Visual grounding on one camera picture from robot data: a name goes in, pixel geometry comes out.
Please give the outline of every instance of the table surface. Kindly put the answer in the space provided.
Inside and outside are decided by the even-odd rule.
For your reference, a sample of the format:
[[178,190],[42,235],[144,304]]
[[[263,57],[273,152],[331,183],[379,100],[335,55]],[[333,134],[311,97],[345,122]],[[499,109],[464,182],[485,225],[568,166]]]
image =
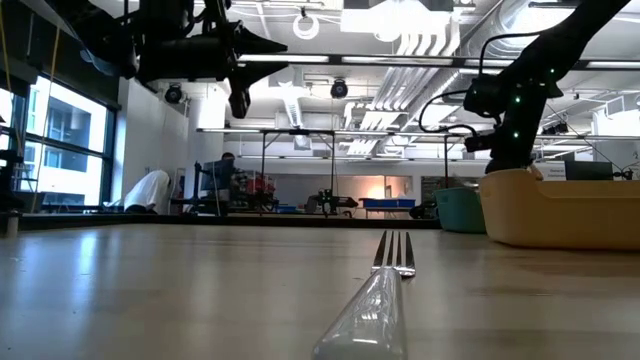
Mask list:
[[[309,359],[378,230],[126,225],[0,240],[0,359]],[[410,359],[635,359],[639,254],[411,231]]]

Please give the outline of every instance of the fork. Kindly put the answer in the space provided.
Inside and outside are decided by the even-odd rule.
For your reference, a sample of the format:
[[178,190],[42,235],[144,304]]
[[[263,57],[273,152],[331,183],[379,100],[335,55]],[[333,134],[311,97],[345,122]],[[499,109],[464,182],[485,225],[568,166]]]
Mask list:
[[373,259],[371,273],[373,274],[381,267],[391,267],[396,270],[403,279],[412,278],[416,276],[416,264],[413,258],[411,236],[408,232],[406,233],[404,246],[402,246],[402,233],[400,231],[397,232],[397,241],[395,241],[395,234],[396,232],[391,232],[391,240],[389,241],[388,247],[387,231],[382,234],[378,250],[376,251],[376,257]]

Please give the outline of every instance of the glass wall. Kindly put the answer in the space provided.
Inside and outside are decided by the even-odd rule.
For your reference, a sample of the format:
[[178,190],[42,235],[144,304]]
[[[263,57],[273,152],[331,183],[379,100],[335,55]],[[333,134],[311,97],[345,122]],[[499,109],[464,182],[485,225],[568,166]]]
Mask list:
[[[6,102],[2,94],[0,101]],[[46,193],[45,205],[92,206],[109,200],[110,189],[105,187],[111,176],[112,111],[39,77],[31,86],[23,118],[19,191]]]

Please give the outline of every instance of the computer monitor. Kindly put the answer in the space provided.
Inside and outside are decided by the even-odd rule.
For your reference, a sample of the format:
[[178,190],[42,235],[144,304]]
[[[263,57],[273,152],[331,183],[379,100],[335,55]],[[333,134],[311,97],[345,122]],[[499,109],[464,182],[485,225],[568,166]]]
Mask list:
[[200,190],[215,191],[229,189],[233,176],[233,159],[219,160],[202,164],[202,182]]
[[565,161],[567,180],[613,180],[610,162]]

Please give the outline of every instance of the ceiling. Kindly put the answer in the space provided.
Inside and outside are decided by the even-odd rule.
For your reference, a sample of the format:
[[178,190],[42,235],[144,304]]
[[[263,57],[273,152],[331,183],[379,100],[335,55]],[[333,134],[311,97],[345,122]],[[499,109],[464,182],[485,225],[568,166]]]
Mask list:
[[[55,14],[44,4],[44,0],[22,1],[50,21],[56,21]],[[506,3],[521,0],[504,1]],[[91,2],[113,16],[120,16],[123,13],[122,0],[91,0]],[[494,7],[496,2],[497,0],[475,0],[475,11],[464,13],[460,18],[461,37],[464,38],[465,34],[474,28],[474,25]],[[250,31],[259,36],[270,37],[274,41],[286,44],[289,52],[292,53],[394,54],[398,50],[400,42],[397,40],[383,42],[376,39],[373,34],[341,32],[340,25],[334,22],[340,21],[342,0],[325,2],[325,5],[325,9],[322,10],[308,10],[309,14],[326,16],[328,19],[320,20],[319,33],[311,40],[299,38],[292,30],[293,20],[299,13],[297,8],[263,7],[264,23],[256,6],[234,6],[228,11],[228,17],[230,20],[242,20]],[[136,8],[137,2],[132,1],[131,10]],[[632,0],[623,13],[627,20],[613,20],[607,24],[589,43],[583,58],[637,59],[640,56],[640,37],[636,36],[640,30],[640,0]],[[309,26],[305,21],[308,20],[302,21],[302,28]],[[535,22],[536,19],[529,19],[529,21]],[[339,116],[344,114],[348,101],[331,99],[329,91],[332,79],[344,78],[350,86],[351,96],[370,101],[384,83],[388,71],[388,68],[356,66],[301,66],[301,69],[305,77],[304,84],[311,89],[310,97],[299,100],[303,114],[332,113]],[[549,100],[549,105],[558,112],[569,114],[569,122],[573,127],[578,131],[586,132],[591,129],[590,110],[602,104],[585,101],[585,99],[597,97],[599,100],[608,100],[618,96],[615,93],[603,95],[607,91],[639,89],[640,92],[640,72],[571,72],[560,81],[559,86],[567,95]],[[190,96],[197,98],[206,92],[207,84],[186,84],[185,88],[188,89]],[[582,91],[580,99],[576,99],[575,93],[580,93],[581,90],[589,91]],[[268,96],[252,96],[252,98],[252,106],[247,116],[249,120],[274,118],[275,113],[285,111],[284,102],[279,98]],[[458,123],[486,123],[486,119],[481,119],[464,110],[458,110],[452,115]],[[544,117],[550,116],[553,116],[553,111],[547,108]],[[233,126],[236,120],[231,117],[230,111],[227,112],[227,118]],[[243,121],[242,124],[250,125],[250,121],[248,123]]]

